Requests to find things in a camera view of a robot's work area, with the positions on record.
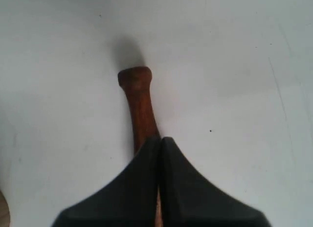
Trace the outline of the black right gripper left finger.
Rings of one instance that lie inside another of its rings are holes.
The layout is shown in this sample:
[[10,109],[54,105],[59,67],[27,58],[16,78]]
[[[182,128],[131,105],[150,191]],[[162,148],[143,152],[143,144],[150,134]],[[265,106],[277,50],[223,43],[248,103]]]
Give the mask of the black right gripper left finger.
[[145,141],[133,160],[109,184],[63,210],[57,227],[153,227],[157,205],[160,138]]

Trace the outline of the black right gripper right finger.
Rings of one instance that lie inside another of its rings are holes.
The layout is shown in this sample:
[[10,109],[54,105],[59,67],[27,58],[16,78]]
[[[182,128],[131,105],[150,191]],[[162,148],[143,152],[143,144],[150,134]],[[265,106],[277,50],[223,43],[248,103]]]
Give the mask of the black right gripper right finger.
[[174,139],[160,149],[160,198],[165,227],[269,227],[259,210],[209,182],[184,156]]

